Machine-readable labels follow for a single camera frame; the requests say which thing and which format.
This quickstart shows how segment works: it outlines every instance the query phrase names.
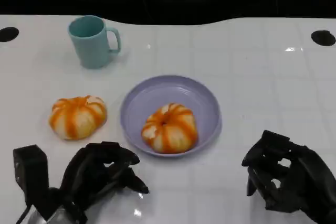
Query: orange stripe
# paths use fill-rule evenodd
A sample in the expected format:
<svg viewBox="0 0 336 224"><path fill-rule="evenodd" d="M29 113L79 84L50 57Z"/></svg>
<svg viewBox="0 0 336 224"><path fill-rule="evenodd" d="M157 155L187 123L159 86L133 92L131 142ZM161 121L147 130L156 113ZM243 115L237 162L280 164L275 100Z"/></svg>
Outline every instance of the orange stripe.
<svg viewBox="0 0 336 224"><path fill-rule="evenodd" d="M90 114L93 116L96 127L98 127L101 124L101 122L102 122L101 115L98 114L93 108L90 108L88 106L83 106L81 109L82 110L87 110L87 111L90 112Z"/></svg>
<svg viewBox="0 0 336 224"><path fill-rule="evenodd" d="M172 147L170 146L170 142L169 139L167 137L167 133L166 133L166 127L162 126L161 129L161 136L162 136L162 151L163 153L172 153Z"/></svg>
<svg viewBox="0 0 336 224"><path fill-rule="evenodd" d="M90 102L89 105L97 105L100 108L101 112L104 114L104 116L106 116L106 108L99 102Z"/></svg>
<svg viewBox="0 0 336 224"><path fill-rule="evenodd" d="M182 111L180 113L175 114L174 116L179 116L179 115L193 115L192 111Z"/></svg>
<svg viewBox="0 0 336 224"><path fill-rule="evenodd" d="M187 136L188 138L192 141L192 144L194 144L197 140L197 131L192 129L188 124L186 124L183 121L180 120L175 120L174 126L179 127Z"/></svg>
<svg viewBox="0 0 336 224"><path fill-rule="evenodd" d="M76 107L69 108L67 112L65 113L65 115L66 115L66 123L65 123L66 132L68 136L70 136L70 138L76 138L77 130L74 124L75 115L76 115Z"/></svg>
<svg viewBox="0 0 336 224"><path fill-rule="evenodd" d="M51 126L52 129L55 128L56 126L56 121L58 119L58 116L60 115L60 113L62 112L62 109L58 109L58 111L56 111L49 119L49 124Z"/></svg>
<svg viewBox="0 0 336 224"><path fill-rule="evenodd" d="M179 104L175 108L173 108L173 110L171 111L171 114L174 114L176 110L178 110L180 107L183 107L183 106Z"/></svg>
<svg viewBox="0 0 336 224"><path fill-rule="evenodd" d="M141 130L141 134L145 131L145 130L147 130L147 129L149 129L150 127L152 127L152 126L155 126L155 123L146 123L146 125L142 128L142 130Z"/></svg>

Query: plate rim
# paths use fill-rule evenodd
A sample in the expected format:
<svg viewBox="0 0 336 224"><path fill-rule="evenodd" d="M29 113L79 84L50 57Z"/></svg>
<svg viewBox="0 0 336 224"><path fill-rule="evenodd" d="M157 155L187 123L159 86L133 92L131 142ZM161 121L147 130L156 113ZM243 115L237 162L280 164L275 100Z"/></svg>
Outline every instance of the plate rim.
<svg viewBox="0 0 336 224"><path fill-rule="evenodd" d="M216 107L218 108L218 123L215 127L215 130L213 131L213 133L208 137L208 139L210 139L209 141L205 141L204 143L202 143L201 145L196 145L194 148L186 151L186 152L182 152L182 153L174 153L174 154L164 154L164 153L158 153L158 152L155 152L154 150L150 151L150 150L146 150L146 149L143 149L141 147L139 147L137 144L135 144L133 141L131 141L131 137L128 135L126 129L125 129L125 126L124 126L124 123L123 123L123 115L122 115L122 111L125 109L125 106L126 106L126 101L127 101L127 98L130 96L130 94L135 91L140 85L144 84L145 82L148 82L148 81L151 81L153 79L159 79L159 78L182 78L182 79L186 79L188 81L192 81L192 82L196 82L198 85L201 85L203 86L207 92L212 96L212 98L214 99L214 101L216 102ZM185 76L178 76L178 75L171 75L171 74L164 74L164 75L160 75L160 76L154 76L154 77L150 77L148 79L145 79L141 82L139 82L138 84L136 84L124 97L122 103L121 103L121 106L120 106L120 110L119 110L119 120L120 120L120 125L121 125L121 128L122 128L122 132L123 132L123 135L124 137L127 139L127 141L134 147L136 147L137 149L147 153L147 154L150 154L150 155L153 155L153 156L159 156L159 157L168 157L168 158L174 158L174 157L181 157L181 156L185 156L185 155L188 155L188 154L192 154L192 153L195 153L197 151L200 151L202 150L207 144L209 143L212 143L213 141L215 141L221 131L222 131L222 113L220 111L220 106L219 106L219 103L217 101L217 98L215 97L215 95L213 94L213 92L211 92L211 90L204 84L202 84L201 82L199 81L196 81L192 78L189 78L189 77L185 77Z"/></svg>

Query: mug handle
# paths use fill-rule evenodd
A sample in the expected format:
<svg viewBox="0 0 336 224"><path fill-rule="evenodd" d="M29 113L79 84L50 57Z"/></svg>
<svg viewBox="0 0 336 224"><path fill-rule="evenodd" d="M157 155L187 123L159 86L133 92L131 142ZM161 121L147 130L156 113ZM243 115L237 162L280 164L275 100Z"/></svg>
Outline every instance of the mug handle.
<svg viewBox="0 0 336 224"><path fill-rule="evenodd" d="M106 28L107 31L111 31L115 34L115 37L117 38L117 44L118 44L118 48L117 49L110 49L110 52L120 52L121 50L121 39L120 39L120 35L117 29L113 28L113 27L107 27Z"/></svg>

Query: black hole in table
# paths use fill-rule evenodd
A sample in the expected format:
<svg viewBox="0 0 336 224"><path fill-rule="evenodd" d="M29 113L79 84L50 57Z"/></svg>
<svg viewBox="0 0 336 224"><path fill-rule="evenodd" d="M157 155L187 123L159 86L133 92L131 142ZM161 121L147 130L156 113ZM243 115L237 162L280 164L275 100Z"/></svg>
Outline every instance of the black hole in table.
<svg viewBox="0 0 336 224"><path fill-rule="evenodd" d="M15 27L5 27L0 30L0 42L8 42L15 39L19 34L19 30Z"/></svg>
<svg viewBox="0 0 336 224"><path fill-rule="evenodd" d="M320 46L329 47L335 44L335 37L327 30L315 31L311 34L311 39Z"/></svg>

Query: teal mug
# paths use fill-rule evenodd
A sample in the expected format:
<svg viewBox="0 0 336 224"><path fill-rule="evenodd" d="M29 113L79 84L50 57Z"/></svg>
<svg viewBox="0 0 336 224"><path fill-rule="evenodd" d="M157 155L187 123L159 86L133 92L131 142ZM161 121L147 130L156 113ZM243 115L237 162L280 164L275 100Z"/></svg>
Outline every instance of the teal mug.
<svg viewBox="0 0 336 224"><path fill-rule="evenodd" d="M107 31L117 38L118 48L110 49ZM105 22L96 16L75 19L69 25L69 35L75 46L80 62L85 68L101 68L112 59L112 53L119 53L121 40L117 29L106 27Z"/></svg>

